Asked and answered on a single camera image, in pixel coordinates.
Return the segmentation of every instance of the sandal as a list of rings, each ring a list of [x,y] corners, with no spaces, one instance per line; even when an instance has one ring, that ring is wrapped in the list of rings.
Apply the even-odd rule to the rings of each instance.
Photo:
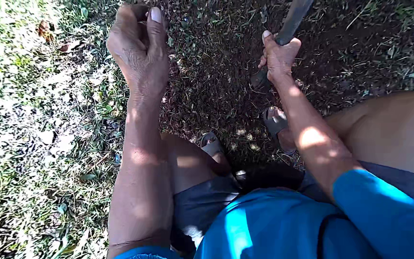
[[[223,148],[221,147],[221,143],[213,131],[210,131],[209,133],[205,133],[202,136],[201,148],[211,157],[214,156],[218,152],[224,153]]]
[[[284,152],[284,154],[291,156],[293,155],[293,153],[295,153],[296,149],[288,151],[283,150],[277,137],[277,133],[279,133],[283,129],[288,128],[287,117],[285,116],[284,112],[279,111],[279,108],[275,106],[266,108],[263,111],[263,122],[266,128],[268,129],[269,133],[271,134],[272,138],[277,143],[277,146]]]

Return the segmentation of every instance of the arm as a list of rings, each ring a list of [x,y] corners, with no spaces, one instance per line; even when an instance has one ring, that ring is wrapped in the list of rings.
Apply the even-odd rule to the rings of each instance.
[[[341,139],[306,99],[292,78],[291,66],[301,42],[293,39],[279,46],[270,32],[263,33],[265,45],[260,65],[268,64],[268,79],[282,100],[290,130],[308,170],[331,198],[332,185],[343,173],[361,169]]]
[[[307,168],[382,258],[414,258],[414,200],[363,170],[291,77],[301,42],[278,46],[264,34],[270,79]]]
[[[107,41],[130,89],[122,164],[109,212],[108,258],[136,247],[170,247],[173,200],[159,133],[168,81],[166,34],[158,8],[149,11],[147,28],[138,23],[147,11],[142,5],[121,6]]]

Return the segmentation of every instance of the blue sleeve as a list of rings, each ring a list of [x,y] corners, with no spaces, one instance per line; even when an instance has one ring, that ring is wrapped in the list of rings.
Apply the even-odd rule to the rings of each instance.
[[[366,170],[341,175],[333,197],[382,258],[414,258],[411,197]]]
[[[114,259],[181,259],[181,257],[166,247],[147,246],[130,249]]]

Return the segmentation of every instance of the dirt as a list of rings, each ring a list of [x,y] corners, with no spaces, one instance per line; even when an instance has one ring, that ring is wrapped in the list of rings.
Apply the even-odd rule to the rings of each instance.
[[[302,48],[293,76],[324,116],[368,98],[408,88],[397,71],[405,64],[388,55],[414,51],[414,29],[404,31],[394,9],[401,1],[377,3],[346,30],[364,1],[316,1],[296,37]],[[163,131],[194,143],[214,130],[236,168],[286,158],[268,137],[262,110],[278,105],[272,87],[252,89],[261,34],[279,31],[290,2],[165,0],[173,45],[168,92],[161,112]],[[267,7],[267,21],[260,11]]]

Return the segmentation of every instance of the gray shorts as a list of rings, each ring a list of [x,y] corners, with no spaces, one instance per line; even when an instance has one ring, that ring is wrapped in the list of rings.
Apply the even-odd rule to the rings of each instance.
[[[360,163],[366,170],[414,199],[414,173],[368,162]],[[298,191],[316,201],[330,202],[308,173],[305,174]],[[195,252],[217,215],[240,192],[240,186],[231,176],[216,177],[176,194],[172,245],[177,250]]]

